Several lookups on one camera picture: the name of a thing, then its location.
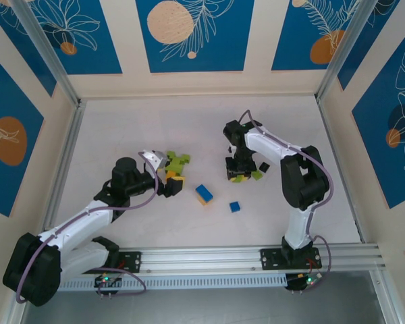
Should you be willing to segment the long blue lego brick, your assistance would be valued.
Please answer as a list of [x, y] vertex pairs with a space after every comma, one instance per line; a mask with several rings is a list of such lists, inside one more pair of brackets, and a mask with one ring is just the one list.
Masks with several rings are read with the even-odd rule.
[[195, 191], [198, 196], [203, 197], [205, 200], [209, 200], [209, 199], [213, 200], [213, 195], [203, 184], [200, 184], [199, 186], [197, 186], [195, 188]]

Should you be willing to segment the left controller circuit board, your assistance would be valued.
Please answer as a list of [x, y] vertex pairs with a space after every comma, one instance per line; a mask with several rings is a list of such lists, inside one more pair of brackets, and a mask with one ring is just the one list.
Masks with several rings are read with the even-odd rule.
[[94, 279], [95, 288], [120, 288], [122, 285], [122, 276], [112, 277], [110, 275], [100, 275]]

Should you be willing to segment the controller circuit board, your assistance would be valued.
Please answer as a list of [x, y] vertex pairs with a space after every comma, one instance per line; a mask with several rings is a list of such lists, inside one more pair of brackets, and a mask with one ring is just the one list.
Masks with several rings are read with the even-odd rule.
[[100, 275], [94, 279], [95, 288], [120, 288], [122, 285], [122, 276], [112, 277], [110, 275]]
[[287, 274], [287, 286], [286, 290], [291, 292], [303, 292], [305, 289], [314, 286], [320, 279], [322, 275], [317, 273], [316, 275], [311, 274]]

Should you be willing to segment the right controller circuit board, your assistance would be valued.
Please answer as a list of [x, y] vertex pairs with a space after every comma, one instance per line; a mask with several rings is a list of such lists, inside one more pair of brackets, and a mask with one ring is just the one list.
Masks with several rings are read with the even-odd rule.
[[305, 289], [314, 286], [320, 279], [322, 275], [317, 273], [316, 275], [311, 274], [287, 274], [287, 286], [286, 290], [291, 292], [303, 292]]

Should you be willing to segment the grey metal plate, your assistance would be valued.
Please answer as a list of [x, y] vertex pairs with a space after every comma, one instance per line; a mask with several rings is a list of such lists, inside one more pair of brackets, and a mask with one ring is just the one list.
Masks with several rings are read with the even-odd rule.
[[153, 290], [100, 299], [60, 292], [23, 324], [385, 324], [366, 272], [330, 273], [309, 292], [284, 288]]

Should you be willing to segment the aluminium side rail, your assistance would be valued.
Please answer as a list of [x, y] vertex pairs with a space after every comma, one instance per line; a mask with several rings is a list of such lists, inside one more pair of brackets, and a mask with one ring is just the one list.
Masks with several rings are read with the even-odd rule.
[[84, 117], [87, 100], [80, 100], [78, 106], [72, 113], [70, 124], [67, 129], [66, 137], [63, 141], [62, 150], [58, 159], [57, 168], [53, 178], [50, 191], [47, 196], [46, 205], [43, 210], [41, 220], [34, 235], [43, 233], [45, 230], [51, 229], [58, 213], [61, 198], [65, 188], [70, 164], [74, 154], [78, 134]]
[[342, 183], [342, 188], [344, 189], [346, 199], [348, 201], [350, 211], [352, 213], [352, 218], [354, 220], [354, 224], [355, 224], [355, 226], [357, 228], [357, 232], [358, 232], [358, 235], [360, 237], [360, 242], [362, 244], [367, 243], [366, 233], [363, 232], [362, 224], [360, 223], [360, 219], [358, 217], [356, 205], [354, 204], [354, 201], [352, 200], [352, 196], [350, 194], [350, 189], [348, 187], [348, 183], [347, 183], [347, 181], [345, 179], [344, 172], [342, 170], [342, 164], [340, 162], [340, 156], [338, 154], [338, 150], [337, 150], [337, 147], [335, 145], [334, 137], [332, 136], [332, 133], [331, 133], [331, 127], [329, 125], [329, 121], [328, 121], [327, 116], [325, 114], [325, 110], [323, 108], [321, 100], [318, 99], [317, 97], [315, 97], [315, 100], [316, 100], [316, 103], [317, 103], [317, 106], [318, 106], [318, 109], [319, 109], [319, 112], [320, 112], [320, 115], [321, 115], [323, 125], [325, 127], [325, 132], [327, 134], [328, 141], [330, 143], [331, 151], [333, 153], [333, 158], [335, 160], [335, 164], [336, 164], [336, 167], [337, 167], [337, 172], [339, 173], [339, 177], [340, 177], [340, 180], [341, 180], [341, 183]]

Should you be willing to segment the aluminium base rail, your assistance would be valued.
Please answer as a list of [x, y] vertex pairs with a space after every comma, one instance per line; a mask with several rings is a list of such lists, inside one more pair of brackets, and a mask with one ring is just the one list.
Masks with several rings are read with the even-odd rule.
[[[315, 244], [322, 262], [320, 271], [331, 265], [332, 271], [367, 271], [384, 269], [385, 262], [377, 244]], [[300, 270], [263, 270], [260, 250], [277, 246], [236, 246], [214, 248], [140, 248], [122, 251], [140, 251], [140, 274], [222, 274], [250, 273], [251, 271], [278, 271], [284, 273]]]

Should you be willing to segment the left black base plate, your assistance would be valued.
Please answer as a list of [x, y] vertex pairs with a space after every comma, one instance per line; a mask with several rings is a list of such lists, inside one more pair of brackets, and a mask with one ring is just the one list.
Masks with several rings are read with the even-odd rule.
[[138, 273], [141, 266], [140, 251], [118, 251], [109, 254], [104, 267], [123, 269], [131, 273]]

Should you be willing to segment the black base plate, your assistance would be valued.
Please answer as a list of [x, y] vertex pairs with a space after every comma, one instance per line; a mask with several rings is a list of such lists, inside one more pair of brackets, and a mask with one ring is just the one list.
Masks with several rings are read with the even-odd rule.
[[131, 273], [138, 273], [141, 266], [140, 251], [118, 251], [109, 254], [104, 267], [123, 269]]
[[313, 267], [322, 268], [322, 262], [317, 259], [319, 250], [312, 247], [306, 251], [293, 252], [288, 256], [282, 254], [281, 248], [264, 248], [260, 250], [261, 266], [263, 270], [299, 270]]

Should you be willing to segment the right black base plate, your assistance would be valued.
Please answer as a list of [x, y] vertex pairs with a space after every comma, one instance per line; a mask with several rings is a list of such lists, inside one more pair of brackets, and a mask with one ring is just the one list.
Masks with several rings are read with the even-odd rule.
[[322, 262], [317, 259], [319, 250], [312, 247], [306, 251], [293, 252], [288, 256], [282, 254], [281, 248], [264, 248], [260, 250], [261, 266], [263, 270], [299, 270], [313, 267], [322, 268]]

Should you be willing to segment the aluminium corner post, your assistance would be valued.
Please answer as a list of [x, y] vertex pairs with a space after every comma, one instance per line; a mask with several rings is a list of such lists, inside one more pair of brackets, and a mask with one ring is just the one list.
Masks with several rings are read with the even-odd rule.
[[46, 63], [57, 83], [62, 88], [64, 94], [74, 105], [74, 107], [79, 108], [80, 98], [72, 86], [72, 83], [68, 78], [68, 74], [66, 73], [55, 50], [53, 49], [29, 5], [27, 2], [25, 2], [25, 0], [9, 0], [9, 3], [11, 4], [11, 8], [15, 12], [21, 25], [27, 32], [30, 40], [36, 47], [36, 50]]
[[328, 93], [331, 84], [337, 77], [340, 68], [343, 66], [346, 58], [348, 57], [352, 47], [356, 43], [358, 36], [364, 28], [368, 17], [373, 11], [375, 4], [378, 0], [360, 0], [356, 13], [344, 33], [344, 36], [335, 51], [331, 62], [329, 63], [323, 79], [315, 93], [315, 99], [318, 105]]

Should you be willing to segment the aluminium frame bar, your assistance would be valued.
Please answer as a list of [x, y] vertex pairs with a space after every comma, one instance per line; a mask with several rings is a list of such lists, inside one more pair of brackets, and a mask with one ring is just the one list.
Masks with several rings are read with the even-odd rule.
[[25, 304], [11, 302], [5, 307], [0, 324], [21, 324], [25, 307]]
[[399, 324], [396, 310], [392, 302], [391, 296], [389, 295], [389, 290], [387, 284], [383, 278], [383, 274], [380, 270], [369, 271], [377, 299], [379, 301], [379, 306], [383, 314], [385, 324]]

